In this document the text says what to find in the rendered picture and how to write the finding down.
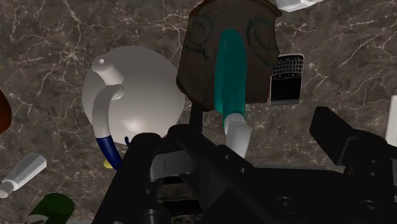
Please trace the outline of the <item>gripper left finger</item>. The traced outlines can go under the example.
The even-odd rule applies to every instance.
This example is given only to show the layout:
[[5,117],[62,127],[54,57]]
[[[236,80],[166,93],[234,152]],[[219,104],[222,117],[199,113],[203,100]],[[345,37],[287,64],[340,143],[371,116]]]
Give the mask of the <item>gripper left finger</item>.
[[127,146],[92,224],[172,224],[175,216],[198,214],[197,224],[258,224],[252,209],[205,167],[152,179],[156,156],[181,151],[167,138],[143,133]]

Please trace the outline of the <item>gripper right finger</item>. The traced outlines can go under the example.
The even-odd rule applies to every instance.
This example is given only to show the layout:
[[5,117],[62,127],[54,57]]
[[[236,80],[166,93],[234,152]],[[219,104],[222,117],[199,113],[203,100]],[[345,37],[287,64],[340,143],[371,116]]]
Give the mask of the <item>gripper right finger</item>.
[[337,166],[344,166],[349,210],[362,224],[394,224],[393,161],[397,148],[352,128],[330,108],[318,106],[310,134]]

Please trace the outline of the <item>white upright object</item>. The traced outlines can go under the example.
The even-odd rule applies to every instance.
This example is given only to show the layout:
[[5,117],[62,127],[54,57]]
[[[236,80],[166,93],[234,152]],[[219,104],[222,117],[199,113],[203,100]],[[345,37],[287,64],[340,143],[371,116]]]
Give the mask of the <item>white upright object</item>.
[[388,144],[397,147],[397,95],[391,96],[385,139]]

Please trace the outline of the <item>black keypad phone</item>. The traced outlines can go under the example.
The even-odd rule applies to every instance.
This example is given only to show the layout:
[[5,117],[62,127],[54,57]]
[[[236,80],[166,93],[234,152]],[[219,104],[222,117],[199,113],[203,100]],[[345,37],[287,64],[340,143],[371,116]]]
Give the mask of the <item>black keypad phone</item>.
[[304,55],[279,55],[272,70],[269,101],[271,106],[298,104],[301,96]]

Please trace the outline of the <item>brown wooden cutting board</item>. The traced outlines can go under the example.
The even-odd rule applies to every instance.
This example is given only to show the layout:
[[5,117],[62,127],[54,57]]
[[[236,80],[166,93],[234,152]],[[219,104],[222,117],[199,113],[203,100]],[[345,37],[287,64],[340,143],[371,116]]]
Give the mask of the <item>brown wooden cutting board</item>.
[[279,49],[275,20],[280,10],[268,0],[204,0],[189,14],[176,83],[204,111],[214,109],[214,73],[221,32],[237,31],[247,57],[246,103],[267,102]]

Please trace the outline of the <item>dark green bottle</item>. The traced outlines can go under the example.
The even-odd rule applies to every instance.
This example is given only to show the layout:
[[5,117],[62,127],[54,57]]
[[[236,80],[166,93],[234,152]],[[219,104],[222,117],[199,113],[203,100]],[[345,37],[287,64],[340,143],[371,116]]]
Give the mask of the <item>dark green bottle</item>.
[[61,193],[49,193],[21,224],[66,224],[74,212],[74,202]]

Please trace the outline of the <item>white box-shaped object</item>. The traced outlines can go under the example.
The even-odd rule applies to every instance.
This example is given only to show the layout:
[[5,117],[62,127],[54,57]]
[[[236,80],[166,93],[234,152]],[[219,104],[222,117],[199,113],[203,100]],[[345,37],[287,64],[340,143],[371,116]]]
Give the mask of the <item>white box-shaped object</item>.
[[277,7],[286,12],[308,8],[323,0],[275,0]]

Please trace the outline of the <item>dark red round object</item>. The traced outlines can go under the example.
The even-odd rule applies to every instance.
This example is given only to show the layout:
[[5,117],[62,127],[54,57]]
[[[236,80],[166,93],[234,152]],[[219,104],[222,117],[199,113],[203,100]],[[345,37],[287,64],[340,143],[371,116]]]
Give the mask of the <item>dark red round object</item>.
[[11,125],[12,121],[12,112],[10,104],[0,90],[0,134],[5,132]]

